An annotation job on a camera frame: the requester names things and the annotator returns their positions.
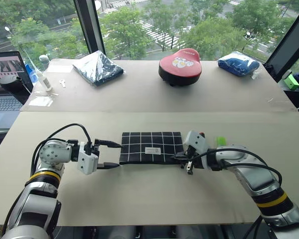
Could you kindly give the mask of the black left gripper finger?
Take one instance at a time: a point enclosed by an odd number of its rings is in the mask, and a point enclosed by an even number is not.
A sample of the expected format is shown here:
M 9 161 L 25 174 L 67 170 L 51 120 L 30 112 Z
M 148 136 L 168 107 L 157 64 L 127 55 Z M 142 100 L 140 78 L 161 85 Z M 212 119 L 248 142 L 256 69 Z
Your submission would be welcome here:
M 104 145 L 108 148 L 121 148 L 122 146 L 116 142 L 110 140 L 99 140 L 100 145 Z
M 117 163 L 112 163 L 112 162 L 104 162 L 104 163 L 98 163 L 97 169 L 112 169 L 112 168 L 116 168 L 119 167 L 120 165 Z

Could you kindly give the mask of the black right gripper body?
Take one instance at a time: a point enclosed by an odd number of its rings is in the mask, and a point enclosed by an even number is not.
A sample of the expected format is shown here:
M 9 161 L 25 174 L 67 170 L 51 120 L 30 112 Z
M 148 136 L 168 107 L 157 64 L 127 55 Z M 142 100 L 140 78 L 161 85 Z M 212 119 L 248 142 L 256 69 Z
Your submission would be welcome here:
M 206 156 L 207 148 L 203 148 L 202 150 L 198 150 L 194 148 L 193 146 L 188 146 L 187 150 L 189 155 L 188 157 L 190 158 L 189 161 L 184 161 L 184 163 L 181 163 L 181 167 L 183 168 L 186 164 L 186 172 L 188 175 L 193 174 L 193 169 L 198 168 L 198 169 L 204 169 L 203 166 L 203 157 Z

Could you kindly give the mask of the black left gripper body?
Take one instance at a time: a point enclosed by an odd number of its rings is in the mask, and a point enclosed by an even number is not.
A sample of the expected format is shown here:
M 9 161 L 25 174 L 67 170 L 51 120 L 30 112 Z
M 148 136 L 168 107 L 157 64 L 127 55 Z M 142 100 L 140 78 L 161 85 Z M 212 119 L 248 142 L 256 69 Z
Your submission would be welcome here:
M 98 139 L 95 139 L 93 143 L 90 143 L 89 152 L 99 157 L 100 155 L 99 146 L 100 146 L 100 141 Z

